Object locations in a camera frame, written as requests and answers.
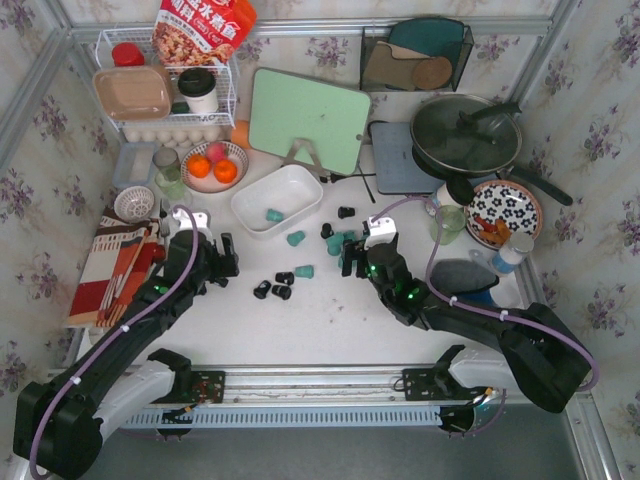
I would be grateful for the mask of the white storage basket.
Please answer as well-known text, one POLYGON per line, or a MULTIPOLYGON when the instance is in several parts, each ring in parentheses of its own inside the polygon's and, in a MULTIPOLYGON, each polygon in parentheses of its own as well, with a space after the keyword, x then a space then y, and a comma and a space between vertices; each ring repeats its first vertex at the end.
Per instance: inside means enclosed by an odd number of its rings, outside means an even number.
POLYGON ((323 186, 308 170, 287 165, 235 193, 231 210, 253 239, 268 240, 315 214, 323 196, 323 186), (284 219, 268 222, 268 209, 280 211, 284 219))

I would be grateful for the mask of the grey blue oven mitt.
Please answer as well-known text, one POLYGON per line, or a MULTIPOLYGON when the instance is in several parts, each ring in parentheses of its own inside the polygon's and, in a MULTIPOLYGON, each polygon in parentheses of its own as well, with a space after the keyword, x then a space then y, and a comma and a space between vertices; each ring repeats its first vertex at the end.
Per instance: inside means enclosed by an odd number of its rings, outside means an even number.
POLYGON ((471 260, 438 261, 429 278, 435 289, 443 294, 455 295, 465 302, 495 305, 490 290, 499 284, 499 277, 471 260))

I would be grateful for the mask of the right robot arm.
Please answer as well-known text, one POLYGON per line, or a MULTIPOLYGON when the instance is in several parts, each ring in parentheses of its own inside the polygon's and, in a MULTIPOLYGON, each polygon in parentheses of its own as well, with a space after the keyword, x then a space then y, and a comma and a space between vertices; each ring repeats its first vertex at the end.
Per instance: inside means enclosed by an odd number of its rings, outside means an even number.
POLYGON ((342 274, 366 279, 400 323, 443 331, 480 343, 506 360, 516 388, 551 413, 564 410, 586 378, 595 378, 592 355, 546 305, 525 309, 468 303, 464 295, 495 286, 497 276, 462 259, 432 265, 426 279, 412 275, 398 252, 398 236, 347 239, 342 274))

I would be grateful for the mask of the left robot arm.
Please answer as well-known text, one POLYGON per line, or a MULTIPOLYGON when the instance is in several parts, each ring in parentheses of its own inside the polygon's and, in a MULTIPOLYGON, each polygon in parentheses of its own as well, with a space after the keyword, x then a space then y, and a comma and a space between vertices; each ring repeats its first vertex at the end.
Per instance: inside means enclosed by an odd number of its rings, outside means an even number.
POLYGON ((231 234, 215 241, 201 232, 176 233, 162 274, 139 287, 121 319, 71 367, 20 392, 13 451, 28 461, 32 478, 80 478, 136 411, 186 392, 191 363, 166 349, 150 354, 136 373, 125 372, 205 294, 207 284, 224 287, 238 273, 231 234))

